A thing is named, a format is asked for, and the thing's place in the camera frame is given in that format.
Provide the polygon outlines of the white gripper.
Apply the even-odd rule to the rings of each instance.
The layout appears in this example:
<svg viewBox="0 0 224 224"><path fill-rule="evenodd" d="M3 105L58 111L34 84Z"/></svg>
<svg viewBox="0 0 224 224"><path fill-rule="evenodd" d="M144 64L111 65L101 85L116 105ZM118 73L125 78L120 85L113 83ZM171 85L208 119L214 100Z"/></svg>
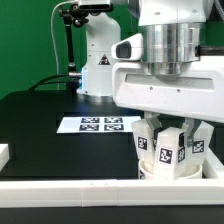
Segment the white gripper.
<svg viewBox="0 0 224 224"><path fill-rule="evenodd" d="M162 130L158 113L186 118L185 147L193 146L201 120L224 123L224 60L184 63L182 73L172 76L151 75L145 63L118 62L112 90L117 106L149 111L144 113L144 132L150 141Z"/></svg>

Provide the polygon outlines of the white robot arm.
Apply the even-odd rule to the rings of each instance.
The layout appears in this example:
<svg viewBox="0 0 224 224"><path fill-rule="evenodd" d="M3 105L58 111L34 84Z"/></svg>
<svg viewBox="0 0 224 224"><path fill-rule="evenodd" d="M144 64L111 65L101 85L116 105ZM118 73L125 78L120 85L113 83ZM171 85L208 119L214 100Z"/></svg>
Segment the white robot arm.
<svg viewBox="0 0 224 224"><path fill-rule="evenodd" d="M115 103L180 116L193 144L203 120L224 123L224 49L201 43L219 0L127 0L139 32L112 46Z"/></svg>

